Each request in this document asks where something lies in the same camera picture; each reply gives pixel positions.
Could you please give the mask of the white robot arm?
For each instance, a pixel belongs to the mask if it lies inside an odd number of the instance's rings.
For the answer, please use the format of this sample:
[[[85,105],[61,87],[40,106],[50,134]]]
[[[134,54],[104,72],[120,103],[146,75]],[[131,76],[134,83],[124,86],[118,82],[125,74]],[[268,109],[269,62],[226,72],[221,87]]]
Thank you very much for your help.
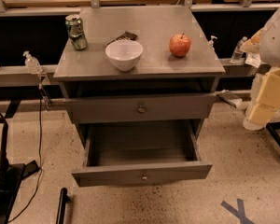
[[[271,69],[256,75],[251,88],[251,103],[243,125],[250,131],[262,130],[280,109],[280,8],[250,39],[240,47],[245,53],[256,53]]]

